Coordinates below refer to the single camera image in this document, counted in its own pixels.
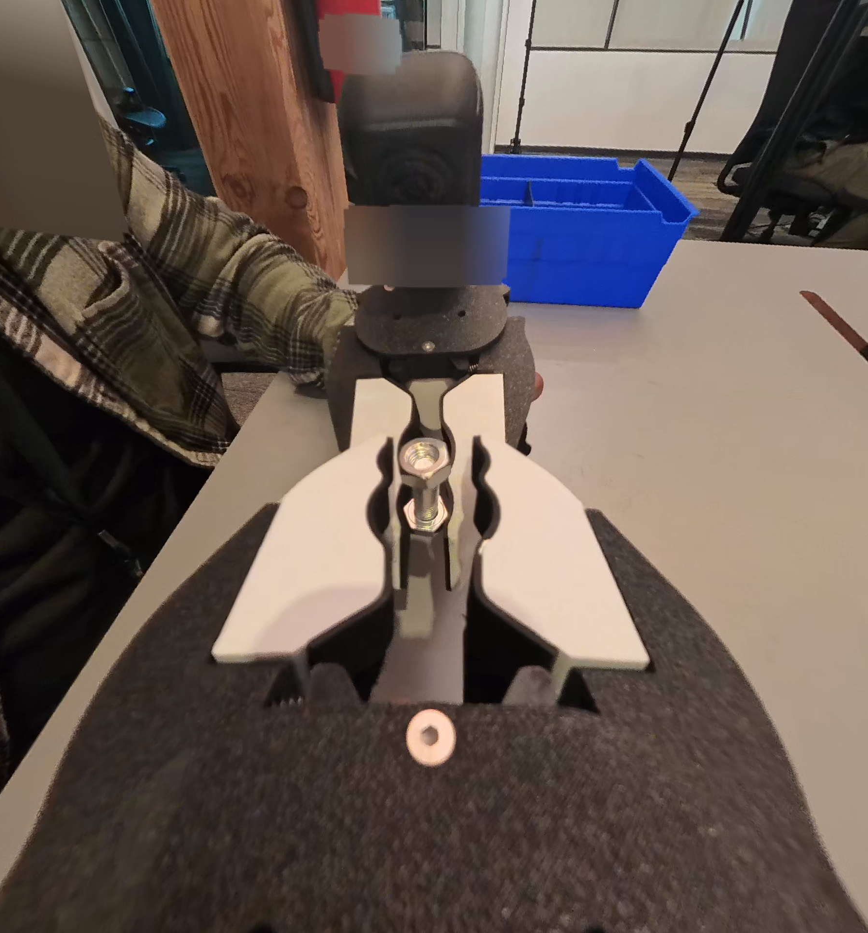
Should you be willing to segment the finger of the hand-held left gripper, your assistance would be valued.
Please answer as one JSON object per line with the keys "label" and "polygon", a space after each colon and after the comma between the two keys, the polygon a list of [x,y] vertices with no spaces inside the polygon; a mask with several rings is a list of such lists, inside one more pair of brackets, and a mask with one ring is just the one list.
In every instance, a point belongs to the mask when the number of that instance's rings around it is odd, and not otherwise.
{"label": "finger of the hand-held left gripper", "polygon": [[446,526],[448,581],[452,591],[468,583],[481,535],[475,523],[477,489],[473,446],[481,435],[505,438],[503,376],[473,375],[451,388],[441,402],[441,422],[451,441],[451,513]]}
{"label": "finger of the hand-held left gripper", "polygon": [[381,379],[356,383],[351,445],[384,434],[393,439],[393,484],[389,493],[390,521],[385,539],[390,549],[396,634],[400,638],[429,638],[435,627],[435,541],[415,538],[403,524],[398,498],[403,486],[398,454],[409,440],[434,437],[432,380],[418,380],[408,389]]}

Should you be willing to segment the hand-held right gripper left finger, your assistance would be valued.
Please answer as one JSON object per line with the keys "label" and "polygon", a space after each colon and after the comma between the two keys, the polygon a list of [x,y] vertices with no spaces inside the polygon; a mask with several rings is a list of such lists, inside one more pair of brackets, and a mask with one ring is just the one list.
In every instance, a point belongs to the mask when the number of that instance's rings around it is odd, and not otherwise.
{"label": "hand-held right gripper left finger", "polygon": [[282,498],[212,646],[217,663],[286,661],[301,677],[345,670],[368,701],[393,639],[385,542],[393,439],[373,436]]}

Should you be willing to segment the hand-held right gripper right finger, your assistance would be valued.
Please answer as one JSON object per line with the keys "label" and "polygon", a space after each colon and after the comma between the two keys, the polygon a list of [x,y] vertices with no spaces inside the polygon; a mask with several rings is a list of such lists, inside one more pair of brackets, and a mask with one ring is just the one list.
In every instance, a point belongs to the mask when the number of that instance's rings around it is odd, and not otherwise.
{"label": "hand-held right gripper right finger", "polygon": [[592,526],[558,478],[489,435],[472,445],[479,543],[464,625],[464,701],[500,704],[521,672],[552,704],[592,704],[583,672],[651,659]]}

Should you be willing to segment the steel hex bolt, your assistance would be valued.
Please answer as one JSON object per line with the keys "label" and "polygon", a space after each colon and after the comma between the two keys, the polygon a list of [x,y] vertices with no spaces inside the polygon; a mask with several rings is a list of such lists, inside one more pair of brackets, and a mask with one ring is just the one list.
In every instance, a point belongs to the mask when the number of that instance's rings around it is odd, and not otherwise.
{"label": "steel hex bolt", "polygon": [[436,502],[440,485],[449,477],[451,455],[445,441],[433,437],[418,437],[405,443],[398,455],[399,470],[404,485],[423,502]]}

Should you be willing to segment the person's left forearm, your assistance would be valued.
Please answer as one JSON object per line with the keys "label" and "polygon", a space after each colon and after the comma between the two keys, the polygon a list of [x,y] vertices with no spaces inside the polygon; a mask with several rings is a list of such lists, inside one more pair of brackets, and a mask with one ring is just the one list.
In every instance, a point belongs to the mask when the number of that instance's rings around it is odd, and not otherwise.
{"label": "person's left forearm", "polygon": [[130,155],[130,232],[188,327],[323,387],[357,309],[340,288],[248,216],[188,190],[137,150]]}

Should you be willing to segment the blue plastic bin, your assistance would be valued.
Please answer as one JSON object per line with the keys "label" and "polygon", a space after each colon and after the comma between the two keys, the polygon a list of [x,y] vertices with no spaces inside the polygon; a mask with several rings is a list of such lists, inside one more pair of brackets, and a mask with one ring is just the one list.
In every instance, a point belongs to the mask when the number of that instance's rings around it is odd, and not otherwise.
{"label": "blue plastic bin", "polygon": [[698,209],[649,162],[482,157],[480,201],[510,208],[512,302],[640,308]]}

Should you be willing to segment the wooden pillar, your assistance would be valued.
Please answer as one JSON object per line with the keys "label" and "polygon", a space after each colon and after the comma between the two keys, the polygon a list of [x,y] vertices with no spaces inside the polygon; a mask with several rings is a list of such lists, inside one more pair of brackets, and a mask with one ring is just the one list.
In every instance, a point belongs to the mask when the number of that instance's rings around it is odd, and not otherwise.
{"label": "wooden pillar", "polygon": [[293,3],[152,8],[219,198],[340,279],[348,197],[337,111],[311,93]]}

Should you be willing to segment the black light stand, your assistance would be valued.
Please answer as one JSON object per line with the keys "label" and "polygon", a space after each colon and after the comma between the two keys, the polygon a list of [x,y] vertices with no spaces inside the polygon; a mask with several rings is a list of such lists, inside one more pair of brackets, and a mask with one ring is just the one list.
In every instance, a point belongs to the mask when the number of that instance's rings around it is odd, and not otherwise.
{"label": "black light stand", "polygon": [[528,81],[530,58],[533,49],[533,28],[534,20],[536,13],[537,1],[530,2],[529,10],[529,20],[528,20],[528,30],[526,36],[523,40],[523,59],[521,64],[521,81],[520,81],[520,93],[519,101],[517,108],[517,115],[515,120],[514,134],[510,140],[510,154],[520,155],[521,154],[521,125],[523,119],[523,111],[525,106],[525,92]]}

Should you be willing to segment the person's plaid shirt torso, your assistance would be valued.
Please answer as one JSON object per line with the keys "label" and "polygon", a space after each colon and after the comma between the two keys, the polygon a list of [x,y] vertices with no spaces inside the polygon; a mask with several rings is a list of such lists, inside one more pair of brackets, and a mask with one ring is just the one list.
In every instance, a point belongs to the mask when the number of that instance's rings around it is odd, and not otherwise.
{"label": "person's plaid shirt torso", "polygon": [[0,227],[0,792],[238,432],[130,232]]}

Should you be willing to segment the black tripod stand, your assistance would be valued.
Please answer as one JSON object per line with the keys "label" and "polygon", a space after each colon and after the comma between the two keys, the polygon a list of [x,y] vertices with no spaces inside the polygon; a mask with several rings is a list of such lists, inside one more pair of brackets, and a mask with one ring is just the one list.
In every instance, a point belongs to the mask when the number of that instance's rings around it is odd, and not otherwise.
{"label": "black tripod stand", "polygon": [[731,41],[732,34],[736,27],[736,23],[742,17],[742,11],[743,11],[744,6],[745,6],[745,1],[737,1],[735,3],[735,6],[733,7],[729,23],[719,43],[717,53],[715,54],[715,58],[713,59],[712,65],[710,66],[710,70],[706,76],[702,89],[699,93],[696,105],[693,109],[693,113],[690,116],[689,120],[684,125],[684,134],[683,134],[681,143],[678,146],[677,151],[675,152],[673,156],[671,167],[666,176],[669,182],[673,182],[673,179],[677,173],[677,170],[684,158],[686,148],[696,128],[696,125],[697,125],[700,113],[704,107],[707,95],[712,87],[712,84],[715,80],[716,73],[722,62],[722,58],[724,57],[726,50],[728,48],[728,45]]}

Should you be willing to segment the black metal frame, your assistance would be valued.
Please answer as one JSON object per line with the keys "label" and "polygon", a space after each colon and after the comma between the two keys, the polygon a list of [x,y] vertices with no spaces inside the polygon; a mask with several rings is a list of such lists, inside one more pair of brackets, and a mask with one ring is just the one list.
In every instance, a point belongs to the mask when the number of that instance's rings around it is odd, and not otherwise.
{"label": "black metal frame", "polygon": [[868,1],[794,1],[751,126],[716,181],[737,200],[721,242],[745,239],[772,181],[868,21]]}

